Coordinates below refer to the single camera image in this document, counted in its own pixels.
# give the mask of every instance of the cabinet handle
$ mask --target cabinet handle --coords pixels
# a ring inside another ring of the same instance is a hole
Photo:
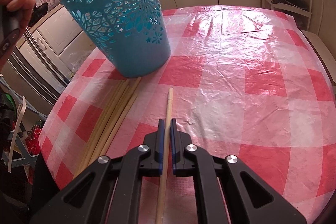
[[[44,47],[44,50],[45,51],[47,50],[46,45],[43,43],[43,41],[40,38],[37,38],[37,43],[41,43],[43,45],[43,47]]]

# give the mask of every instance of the red and white plastic tablecloth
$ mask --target red and white plastic tablecloth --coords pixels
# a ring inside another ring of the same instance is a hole
[[[326,72],[294,19],[230,6],[163,15],[171,57],[142,78],[107,155],[122,156],[156,131],[172,86],[179,130],[212,155],[237,155],[311,223],[336,188],[336,108]],[[120,79],[95,49],[53,107],[39,142],[60,188]],[[157,189],[157,178],[144,179],[140,224],[153,223]],[[193,180],[170,170],[164,223],[196,222]]]

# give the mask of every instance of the blue bucket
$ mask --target blue bucket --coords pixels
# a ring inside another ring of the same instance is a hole
[[[159,0],[61,0],[61,4],[125,77],[147,75],[170,56]]]

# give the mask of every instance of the silver screw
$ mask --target silver screw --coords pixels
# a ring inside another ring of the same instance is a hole
[[[139,150],[140,152],[146,152],[146,151],[148,151],[148,149],[149,149],[149,146],[148,146],[148,145],[145,145],[145,144],[142,144],[142,145],[139,145],[139,146],[138,146],[138,150]]]
[[[107,157],[107,156],[100,156],[99,158],[98,158],[98,162],[100,163],[100,164],[105,164],[105,163],[107,163],[109,161],[109,157]]]
[[[188,144],[188,145],[186,146],[186,149],[187,149],[189,152],[194,152],[194,151],[197,150],[197,146],[194,145],[194,144]]]
[[[235,155],[230,155],[226,158],[226,160],[231,164],[235,164],[238,161],[238,158]]]

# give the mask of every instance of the white shelf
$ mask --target white shelf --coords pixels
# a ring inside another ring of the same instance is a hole
[[[266,0],[266,1],[267,1],[271,6],[273,6],[274,8],[282,9],[282,10],[286,10],[286,11],[290,11],[290,12],[293,12],[293,13],[297,13],[297,14],[299,14],[299,15],[303,15],[303,16],[308,17],[308,18],[311,17],[311,13],[310,13],[310,12],[307,12],[307,11],[302,10],[302,9],[300,9],[300,8],[297,8],[297,7],[288,5],[288,4],[284,4],[284,3],[273,4],[273,3],[272,3],[272,0]]]

